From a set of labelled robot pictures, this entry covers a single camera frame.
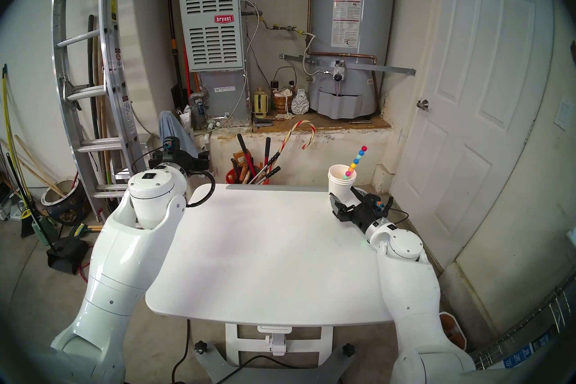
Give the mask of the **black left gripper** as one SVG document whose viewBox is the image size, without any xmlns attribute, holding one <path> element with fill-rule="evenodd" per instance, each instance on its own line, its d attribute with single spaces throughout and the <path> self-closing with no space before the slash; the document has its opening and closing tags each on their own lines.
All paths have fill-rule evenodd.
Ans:
<svg viewBox="0 0 576 384">
<path fill-rule="evenodd" d="M 184 173 L 194 173 L 209 170 L 209 160 L 206 156 L 195 158 L 181 149 L 154 150 L 148 161 L 149 169 L 155 169 L 159 165 L 170 165 Z"/>
</svg>

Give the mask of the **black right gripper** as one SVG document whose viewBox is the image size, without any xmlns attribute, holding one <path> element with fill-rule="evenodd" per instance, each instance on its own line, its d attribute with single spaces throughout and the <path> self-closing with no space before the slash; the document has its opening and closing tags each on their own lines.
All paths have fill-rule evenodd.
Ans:
<svg viewBox="0 0 576 384">
<path fill-rule="evenodd" d="M 332 213 L 339 221 L 352 223 L 362 234 L 372 234 L 381 226 L 383 203 L 381 200 L 370 201 L 370 194 L 361 188 L 351 186 L 350 190 L 361 204 L 349 208 L 330 192 Z"/>
</svg>

